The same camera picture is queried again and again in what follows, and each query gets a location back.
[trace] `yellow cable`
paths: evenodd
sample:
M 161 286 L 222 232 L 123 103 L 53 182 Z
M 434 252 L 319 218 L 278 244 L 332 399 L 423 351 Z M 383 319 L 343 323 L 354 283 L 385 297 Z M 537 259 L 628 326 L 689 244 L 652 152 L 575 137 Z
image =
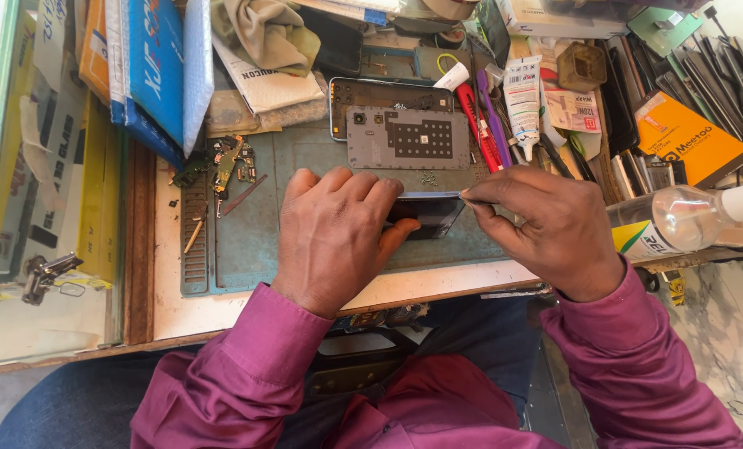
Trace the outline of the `yellow cable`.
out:
M 436 59 L 436 64 L 438 64 L 438 71 L 441 72 L 441 75 L 446 75 L 446 72 L 443 71 L 443 67 L 441 67 L 441 58 L 442 57 L 451 57 L 452 59 L 457 62 L 457 64 L 460 64 L 460 61 L 453 55 L 448 53 L 442 53 L 438 55 L 438 59 Z

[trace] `blue jeans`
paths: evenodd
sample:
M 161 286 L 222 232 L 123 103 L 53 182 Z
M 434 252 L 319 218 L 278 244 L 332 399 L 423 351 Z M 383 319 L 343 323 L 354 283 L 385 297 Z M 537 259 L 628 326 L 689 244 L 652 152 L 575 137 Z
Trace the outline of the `blue jeans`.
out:
M 464 296 L 433 303 L 419 322 L 433 328 L 418 355 L 466 356 L 510 394 L 523 423 L 541 331 L 526 323 L 529 298 Z M 196 352 L 200 346 L 183 350 Z M 36 385 L 0 424 L 0 448 L 129 447 L 130 420 L 168 351 L 136 352 L 68 363 Z M 358 393 L 372 400 L 381 384 Z M 354 393 L 305 396 L 285 418 L 277 447 L 319 447 L 336 428 Z

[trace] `orange box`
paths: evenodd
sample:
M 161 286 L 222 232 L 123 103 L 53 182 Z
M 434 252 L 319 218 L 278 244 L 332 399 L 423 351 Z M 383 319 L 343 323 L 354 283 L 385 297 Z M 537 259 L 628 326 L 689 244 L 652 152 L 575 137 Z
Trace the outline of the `orange box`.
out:
M 635 112 L 638 146 L 648 155 L 685 161 L 688 184 L 709 189 L 743 165 L 743 142 L 660 92 Z

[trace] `spray bottle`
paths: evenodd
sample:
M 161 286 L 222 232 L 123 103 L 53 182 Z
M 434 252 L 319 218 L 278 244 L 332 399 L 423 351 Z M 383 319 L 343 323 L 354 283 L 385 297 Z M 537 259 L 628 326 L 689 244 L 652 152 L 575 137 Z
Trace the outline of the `spray bottle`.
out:
M 715 193 L 673 185 L 607 208 L 616 249 L 631 260 L 691 252 L 743 221 L 743 185 Z

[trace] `purple tool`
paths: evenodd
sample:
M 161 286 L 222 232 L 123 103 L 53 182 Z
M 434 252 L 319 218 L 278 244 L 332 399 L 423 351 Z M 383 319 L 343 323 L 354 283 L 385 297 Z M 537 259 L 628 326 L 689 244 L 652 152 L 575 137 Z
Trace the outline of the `purple tool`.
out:
M 477 72 L 477 89 L 479 90 L 480 97 L 485 101 L 485 108 L 488 109 L 490 133 L 494 135 L 496 148 L 499 150 L 499 158 L 502 159 L 502 167 L 510 167 L 513 165 L 513 160 L 510 158 L 510 147 L 507 145 L 505 129 L 502 127 L 502 122 L 496 115 L 494 105 L 490 102 L 490 95 L 488 95 L 488 76 L 486 75 L 485 69 L 480 69 Z

